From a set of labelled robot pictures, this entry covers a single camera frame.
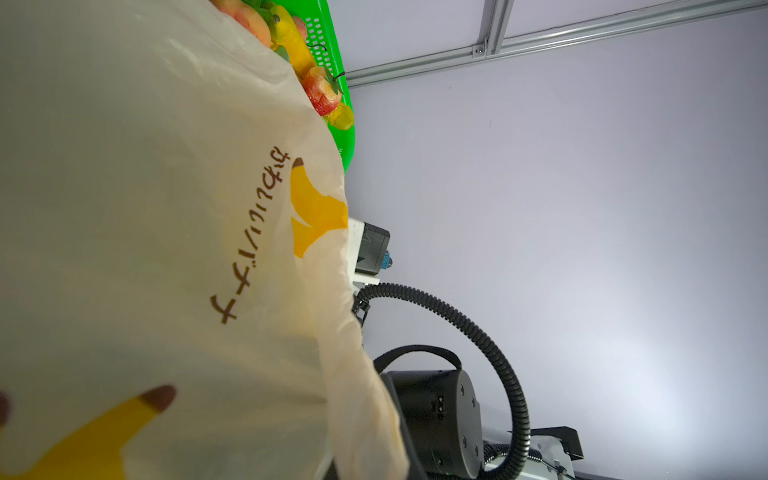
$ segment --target metal beam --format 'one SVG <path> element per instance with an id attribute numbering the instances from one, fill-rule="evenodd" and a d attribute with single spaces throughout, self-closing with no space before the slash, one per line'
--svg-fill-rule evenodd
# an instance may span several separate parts
<path id="1" fill-rule="evenodd" d="M 495 55 L 492 51 L 487 55 L 479 55 L 477 50 L 480 48 L 482 53 L 482 45 L 473 45 L 350 71 L 346 74 L 346 80 L 351 88 L 360 87 L 444 68 L 579 45 L 588 41 L 655 30 L 763 7 L 768 7 L 768 0 L 678 0 L 551 30 L 505 38 Z"/>
<path id="2" fill-rule="evenodd" d="M 493 7 L 493 16 L 491 17 L 491 29 L 486 38 L 486 56 L 497 55 L 502 48 L 504 33 L 507 31 L 509 15 L 512 13 L 512 4 L 515 0 L 496 0 Z"/>

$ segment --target plastic basket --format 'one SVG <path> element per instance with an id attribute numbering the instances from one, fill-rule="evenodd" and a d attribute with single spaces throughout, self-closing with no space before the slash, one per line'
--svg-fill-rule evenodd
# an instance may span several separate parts
<path id="1" fill-rule="evenodd" d="M 291 14 L 301 17 L 306 23 L 307 38 L 306 44 L 309 45 L 312 55 L 314 55 L 317 64 L 321 67 L 328 67 L 331 74 L 335 77 L 344 73 L 344 64 L 341 61 L 339 52 L 339 42 L 336 40 L 336 32 L 333 30 L 331 13 L 328 9 L 326 0 L 273 0 L 278 5 L 282 5 Z M 344 75 L 338 78 L 343 95 L 343 102 L 352 108 L 352 99 L 349 98 L 349 87 L 346 84 Z M 349 168 L 352 161 L 352 155 L 355 153 L 355 127 L 349 130 L 339 130 L 338 128 L 328 126 L 336 142 L 336 147 L 341 154 L 341 160 L 344 164 L 344 171 Z"/>

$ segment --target plastic bag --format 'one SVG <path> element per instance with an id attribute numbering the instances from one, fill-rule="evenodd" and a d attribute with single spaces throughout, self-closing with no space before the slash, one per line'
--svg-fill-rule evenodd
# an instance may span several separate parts
<path id="1" fill-rule="evenodd" d="M 290 65 L 207 0 L 0 37 L 0 478 L 404 478 Z"/>

